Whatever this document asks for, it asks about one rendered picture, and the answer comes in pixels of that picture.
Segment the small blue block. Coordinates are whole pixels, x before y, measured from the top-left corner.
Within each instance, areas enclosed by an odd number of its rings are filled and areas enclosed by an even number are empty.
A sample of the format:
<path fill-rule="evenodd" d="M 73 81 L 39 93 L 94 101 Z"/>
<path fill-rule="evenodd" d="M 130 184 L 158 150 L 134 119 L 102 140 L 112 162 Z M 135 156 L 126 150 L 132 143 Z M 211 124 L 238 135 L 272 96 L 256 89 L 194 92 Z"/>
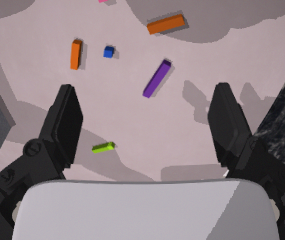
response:
<path fill-rule="evenodd" d="M 112 58 L 114 52 L 114 47 L 106 46 L 104 49 L 104 57 Z"/>

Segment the lime green rod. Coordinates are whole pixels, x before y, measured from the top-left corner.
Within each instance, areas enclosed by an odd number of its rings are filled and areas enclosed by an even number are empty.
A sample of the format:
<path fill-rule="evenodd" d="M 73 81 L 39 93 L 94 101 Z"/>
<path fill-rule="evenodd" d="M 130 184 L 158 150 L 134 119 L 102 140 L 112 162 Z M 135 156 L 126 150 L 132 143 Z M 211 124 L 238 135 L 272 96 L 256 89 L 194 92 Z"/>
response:
<path fill-rule="evenodd" d="M 98 152 L 103 152 L 103 151 L 114 149 L 114 147 L 115 147 L 115 144 L 113 142 L 109 142 L 109 143 L 93 146 L 92 151 L 94 153 L 98 153 Z"/>

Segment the purple rod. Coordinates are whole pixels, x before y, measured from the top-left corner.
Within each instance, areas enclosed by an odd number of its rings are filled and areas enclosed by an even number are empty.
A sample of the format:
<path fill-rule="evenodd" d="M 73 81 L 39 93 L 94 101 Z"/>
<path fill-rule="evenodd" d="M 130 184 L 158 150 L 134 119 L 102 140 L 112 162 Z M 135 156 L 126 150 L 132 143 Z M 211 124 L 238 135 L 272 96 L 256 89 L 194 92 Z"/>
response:
<path fill-rule="evenodd" d="M 171 68 L 171 62 L 167 60 L 163 60 L 149 83 L 147 84 L 146 88 L 143 91 L 143 96 L 150 98 L 150 96 L 153 94 L 157 86 L 160 84 L 164 76 L 167 74 L 169 69 Z"/>

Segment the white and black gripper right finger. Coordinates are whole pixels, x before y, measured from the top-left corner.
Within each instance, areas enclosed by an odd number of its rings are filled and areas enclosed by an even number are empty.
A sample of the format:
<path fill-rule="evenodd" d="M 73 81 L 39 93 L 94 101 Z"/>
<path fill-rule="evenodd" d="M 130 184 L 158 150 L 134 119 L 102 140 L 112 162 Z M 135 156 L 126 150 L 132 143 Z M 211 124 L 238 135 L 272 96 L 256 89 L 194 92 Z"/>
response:
<path fill-rule="evenodd" d="M 252 135 L 229 83 L 215 86 L 207 118 L 218 163 L 229 170 L 225 178 L 249 180 L 264 188 L 279 209 L 278 233 L 285 240 L 285 164 L 268 152 L 265 140 Z"/>

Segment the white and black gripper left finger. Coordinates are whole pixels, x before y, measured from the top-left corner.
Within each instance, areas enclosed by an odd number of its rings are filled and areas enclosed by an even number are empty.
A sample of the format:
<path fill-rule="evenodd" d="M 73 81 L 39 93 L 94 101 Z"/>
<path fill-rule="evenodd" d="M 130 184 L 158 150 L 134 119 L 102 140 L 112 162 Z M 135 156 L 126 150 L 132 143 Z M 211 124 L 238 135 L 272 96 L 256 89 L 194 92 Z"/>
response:
<path fill-rule="evenodd" d="M 29 140 L 23 155 L 0 172 L 0 240 L 12 240 L 15 226 L 12 213 L 30 187 L 50 180 L 66 180 L 63 171 L 74 163 L 82 123 L 74 86 L 61 85 L 39 137 Z"/>

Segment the orange rectangular bar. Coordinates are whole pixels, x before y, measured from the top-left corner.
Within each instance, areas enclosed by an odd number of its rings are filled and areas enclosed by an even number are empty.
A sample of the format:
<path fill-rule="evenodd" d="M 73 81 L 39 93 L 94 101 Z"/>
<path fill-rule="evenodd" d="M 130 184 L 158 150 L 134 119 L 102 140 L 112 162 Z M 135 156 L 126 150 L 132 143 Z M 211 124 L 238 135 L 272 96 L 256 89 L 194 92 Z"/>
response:
<path fill-rule="evenodd" d="M 165 19 L 161 19 L 152 23 L 147 24 L 147 29 L 151 34 L 158 33 L 164 30 L 175 28 L 178 26 L 185 25 L 182 14 L 171 16 Z"/>
<path fill-rule="evenodd" d="M 82 41 L 74 40 L 71 49 L 71 64 L 70 69 L 78 70 L 80 66 Z"/>

